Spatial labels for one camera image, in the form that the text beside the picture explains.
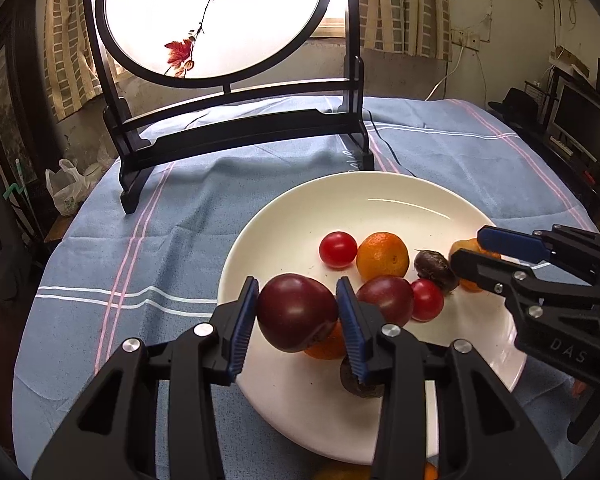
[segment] curtain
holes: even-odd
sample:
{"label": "curtain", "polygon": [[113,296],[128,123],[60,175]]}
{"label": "curtain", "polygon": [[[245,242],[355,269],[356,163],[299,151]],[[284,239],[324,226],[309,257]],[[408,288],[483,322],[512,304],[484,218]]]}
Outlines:
{"label": "curtain", "polygon": [[449,0],[360,0],[360,45],[450,60]]}
{"label": "curtain", "polygon": [[[46,0],[43,43],[46,94],[61,121],[102,93],[82,0]],[[115,81],[129,75],[111,56],[108,61]]]}

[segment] mandarin orange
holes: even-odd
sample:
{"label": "mandarin orange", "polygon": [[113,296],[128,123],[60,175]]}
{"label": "mandarin orange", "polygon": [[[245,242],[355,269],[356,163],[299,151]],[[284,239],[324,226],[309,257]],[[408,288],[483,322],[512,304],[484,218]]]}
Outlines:
{"label": "mandarin orange", "polygon": [[356,266],[364,282],[378,276],[403,278],[409,270],[409,251],[399,236],[373,233],[359,245]]}
{"label": "mandarin orange", "polygon": [[316,359],[342,359],[347,353],[347,349],[344,345],[340,321],[336,323],[326,339],[305,348],[304,353]]}
{"label": "mandarin orange", "polygon": [[[451,255],[455,253],[458,249],[467,249],[469,251],[473,251],[474,253],[482,253],[487,256],[491,256],[493,258],[501,259],[502,257],[498,253],[492,253],[491,251],[487,251],[480,247],[477,238],[471,238],[469,240],[458,240],[451,245],[451,249],[449,249],[449,259]],[[477,285],[477,283],[470,282],[469,280],[464,280],[460,278],[460,285],[464,290],[468,290],[469,292],[482,292],[482,289]]]}

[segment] television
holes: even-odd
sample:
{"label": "television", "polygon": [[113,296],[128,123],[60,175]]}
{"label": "television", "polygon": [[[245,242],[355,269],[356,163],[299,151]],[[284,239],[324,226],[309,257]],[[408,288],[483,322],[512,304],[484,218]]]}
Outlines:
{"label": "television", "polygon": [[565,84],[552,123],[578,150],[600,164],[600,106]]}

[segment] red leaves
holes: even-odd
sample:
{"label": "red leaves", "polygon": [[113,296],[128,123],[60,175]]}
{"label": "red leaves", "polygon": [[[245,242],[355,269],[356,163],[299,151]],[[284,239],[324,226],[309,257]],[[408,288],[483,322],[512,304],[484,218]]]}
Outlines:
{"label": "red leaves", "polygon": [[191,56],[191,43],[192,41],[187,38],[182,41],[171,41],[165,45],[169,49],[169,57],[167,63],[171,66],[179,67]]}
{"label": "red leaves", "polygon": [[169,49],[169,57],[167,63],[175,68],[174,77],[184,77],[187,75],[187,70],[193,68],[193,60],[191,59],[191,51],[193,41],[186,38],[182,41],[171,41],[165,45]]}

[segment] plastic bag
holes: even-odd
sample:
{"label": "plastic bag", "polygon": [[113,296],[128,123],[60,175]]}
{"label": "plastic bag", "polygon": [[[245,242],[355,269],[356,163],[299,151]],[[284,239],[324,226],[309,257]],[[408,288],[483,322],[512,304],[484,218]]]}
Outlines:
{"label": "plastic bag", "polygon": [[77,212],[80,202],[89,194],[84,177],[66,158],[60,159],[60,171],[57,173],[46,170],[46,190],[63,216],[71,216]]}

